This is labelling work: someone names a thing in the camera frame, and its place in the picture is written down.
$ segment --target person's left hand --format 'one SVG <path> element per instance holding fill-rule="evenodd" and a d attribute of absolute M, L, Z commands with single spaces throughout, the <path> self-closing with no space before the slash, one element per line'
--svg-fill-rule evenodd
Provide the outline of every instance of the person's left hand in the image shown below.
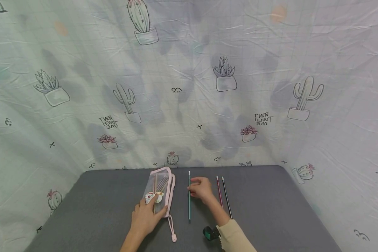
<path fill-rule="evenodd" d="M 144 238 L 154 230 L 155 226 L 162 219 L 168 209 L 168 206 L 165 206 L 160 212 L 154 214 L 153 207 L 157 198 L 158 194 L 151 199 L 149 204 L 146 205 L 146 200 L 141 199 L 140 204 L 136 205 L 132 212 L 132 224 L 130 226 L 131 233 Z"/>

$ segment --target hand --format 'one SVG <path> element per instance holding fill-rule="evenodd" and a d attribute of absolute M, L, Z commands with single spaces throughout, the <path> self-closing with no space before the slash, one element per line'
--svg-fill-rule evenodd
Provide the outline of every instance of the hand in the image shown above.
<path fill-rule="evenodd" d="M 145 199 L 141 199 L 140 204 L 134 207 L 132 224 L 130 226 L 131 233 L 144 238 L 154 230 L 155 226 L 168 209 L 168 206 L 165 206 L 159 213 L 154 214 L 153 208 L 157 198 L 158 194 L 156 194 L 147 205 Z"/>
<path fill-rule="evenodd" d="M 206 205 L 216 199 L 212 192 L 212 184 L 208 178 L 196 177 L 191 178 L 191 181 L 193 183 L 188 186 L 188 190 L 191 192 L 190 196 L 201 199 L 203 204 Z"/>

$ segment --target beige sleeve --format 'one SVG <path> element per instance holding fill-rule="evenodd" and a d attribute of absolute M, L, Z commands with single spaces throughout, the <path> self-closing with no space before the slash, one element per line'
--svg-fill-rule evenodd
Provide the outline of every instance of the beige sleeve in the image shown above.
<path fill-rule="evenodd" d="M 256 252 L 235 220 L 224 226 L 217 226 L 221 235 L 221 247 L 226 252 Z"/>

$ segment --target pencil case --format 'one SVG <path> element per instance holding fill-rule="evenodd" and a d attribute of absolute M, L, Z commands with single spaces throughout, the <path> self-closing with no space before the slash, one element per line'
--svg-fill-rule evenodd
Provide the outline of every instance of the pencil case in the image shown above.
<path fill-rule="evenodd" d="M 163 167 L 158 170 L 150 172 L 150 177 L 147 182 L 146 190 L 144 190 L 143 198 L 148 204 L 151 199 L 158 194 L 158 199 L 154 204 L 154 213 L 159 213 L 166 205 L 168 205 L 167 212 L 163 218 L 168 218 L 169 228 L 171 230 L 171 238 L 176 242 L 176 234 L 174 232 L 174 223 L 170 214 L 172 198 L 175 188 L 175 175 L 172 174 L 169 167 Z"/>

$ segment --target fabric backdrop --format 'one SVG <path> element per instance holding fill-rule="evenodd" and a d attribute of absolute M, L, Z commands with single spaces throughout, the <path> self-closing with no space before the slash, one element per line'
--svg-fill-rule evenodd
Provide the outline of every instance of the fabric backdrop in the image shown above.
<path fill-rule="evenodd" d="M 0 252 L 87 170 L 268 164 L 378 252 L 378 0 L 0 0 Z"/>

